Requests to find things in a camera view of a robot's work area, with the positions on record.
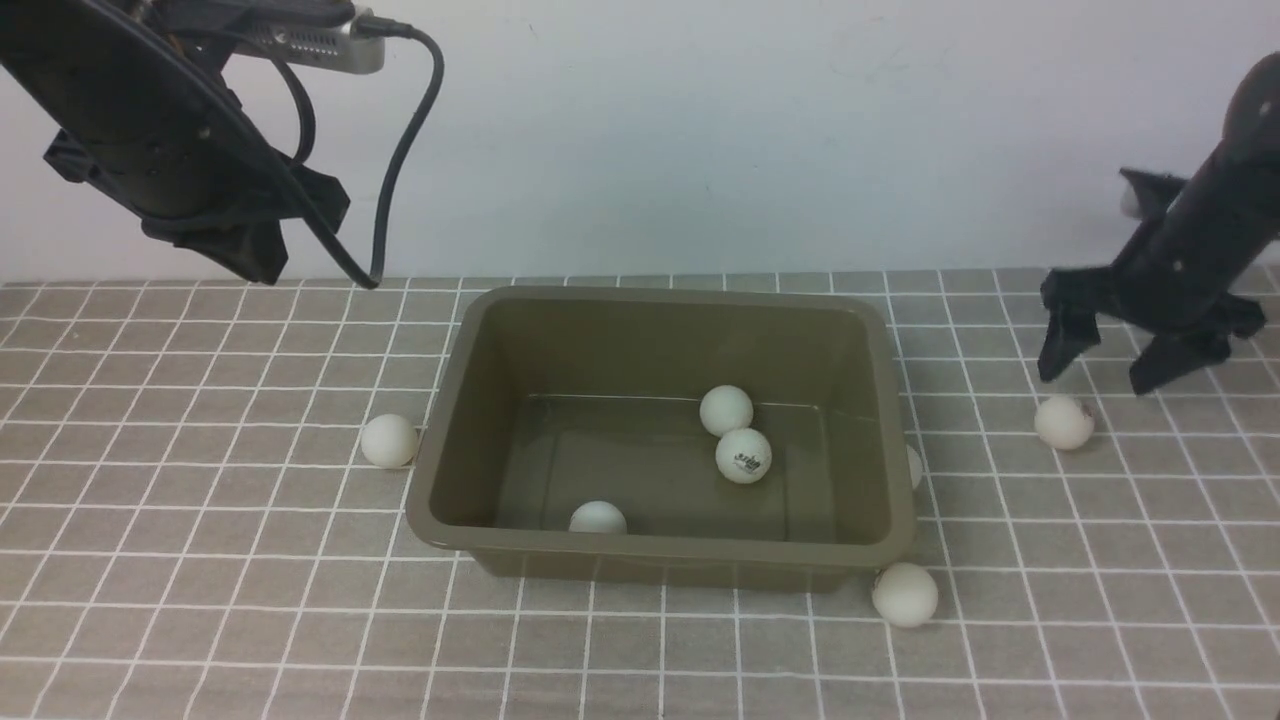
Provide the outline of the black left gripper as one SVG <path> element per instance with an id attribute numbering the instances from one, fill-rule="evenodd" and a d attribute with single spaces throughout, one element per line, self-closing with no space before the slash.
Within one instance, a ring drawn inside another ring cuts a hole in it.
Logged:
<path id="1" fill-rule="evenodd" d="M 287 165 L 220 76 L 113 1 L 5 1 L 3 68 L 55 120 L 47 155 L 134 213 L 142 232 L 256 284 L 289 260 L 280 222 L 291 176 L 337 236 L 349 196 L 334 177 Z M 200 227 L 182 227 L 200 225 Z"/>

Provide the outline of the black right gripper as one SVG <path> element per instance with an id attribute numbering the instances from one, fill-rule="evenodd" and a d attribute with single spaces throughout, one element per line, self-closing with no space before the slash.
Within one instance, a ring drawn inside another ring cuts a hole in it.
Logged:
<path id="1" fill-rule="evenodd" d="M 1266 323 L 1256 301 L 1230 288 L 1277 238 L 1279 58 L 1268 54 L 1231 96 L 1221 140 L 1192 178 L 1124 168 L 1140 224 L 1110 266 L 1055 268 L 1039 287 L 1048 313 L 1037 359 L 1051 383 L 1101 343 L 1098 316 L 1157 334 L 1129 370 L 1144 396 L 1231 356 L 1229 336 Z"/>

